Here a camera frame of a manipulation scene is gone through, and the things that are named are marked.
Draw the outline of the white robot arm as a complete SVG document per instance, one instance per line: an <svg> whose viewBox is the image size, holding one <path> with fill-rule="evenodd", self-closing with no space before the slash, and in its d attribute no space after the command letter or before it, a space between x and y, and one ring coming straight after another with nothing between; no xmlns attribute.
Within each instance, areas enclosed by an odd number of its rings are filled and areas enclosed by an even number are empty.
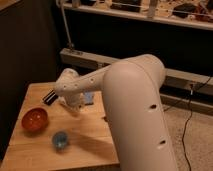
<svg viewBox="0 0 213 171"><path fill-rule="evenodd" d="M159 93L164 80L161 60L144 54L84 76L66 69L54 91L69 106L77 94L101 92L122 171L178 171Z"/></svg>

